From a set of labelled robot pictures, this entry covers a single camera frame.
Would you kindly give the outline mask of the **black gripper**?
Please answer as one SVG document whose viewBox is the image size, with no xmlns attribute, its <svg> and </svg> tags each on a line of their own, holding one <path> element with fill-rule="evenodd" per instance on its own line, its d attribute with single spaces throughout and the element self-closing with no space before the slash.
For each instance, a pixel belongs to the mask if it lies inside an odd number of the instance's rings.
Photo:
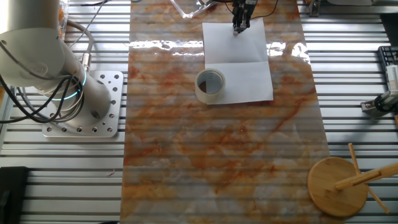
<svg viewBox="0 0 398 224">
<path fill-rule="evenodd" d="M 240 34 L 250 27 L 250 18 L 258 0 L 233 0 L 233 27 Z"/>
</svg>

